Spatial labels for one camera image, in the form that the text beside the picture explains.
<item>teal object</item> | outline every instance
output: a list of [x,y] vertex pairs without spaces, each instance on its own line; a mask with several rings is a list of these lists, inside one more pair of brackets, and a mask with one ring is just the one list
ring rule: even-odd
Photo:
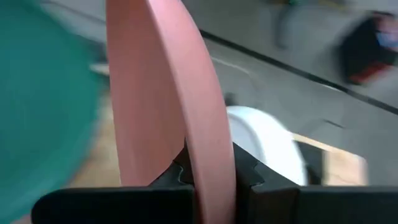
[[99,88],[89,63],[34,3],[0,0],[0,223],[65,186],[88,154]]

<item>white object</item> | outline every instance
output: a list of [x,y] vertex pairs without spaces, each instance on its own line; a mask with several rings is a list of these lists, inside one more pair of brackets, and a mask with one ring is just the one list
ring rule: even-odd
[[301,152],[291,133],[272,116],[245,106],[227,107],[233,142],[280,175],[307,185]]

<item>gray floor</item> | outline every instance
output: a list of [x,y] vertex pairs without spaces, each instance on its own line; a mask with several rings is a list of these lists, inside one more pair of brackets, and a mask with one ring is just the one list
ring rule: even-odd
[[366,158],[369,180],[396,185],[398,116],[345,93],[206,41],[223,91],[289,130]]
[[[91,17],[46,1],[46,9],[66,26],[89,39],[106,42],[104,0],[53,1]],[[309,2],[289,23],[289,49],[279,50],[272,43],[272,35],[280,6],[266,0],[183,2],[199,28],[339,84],[342,82],[330,54],[339,37],[367,9],[398,12],[397,2],[390,0],[357,0],[350,12]],[[295,133],[363,156],[372,184],[398,184],[397,115],[214,42],[207,40],[206,44],[223,91],[235,93],[240,104],[275,116]],[[390,70],[355,90],[398,107],[396,71]]]

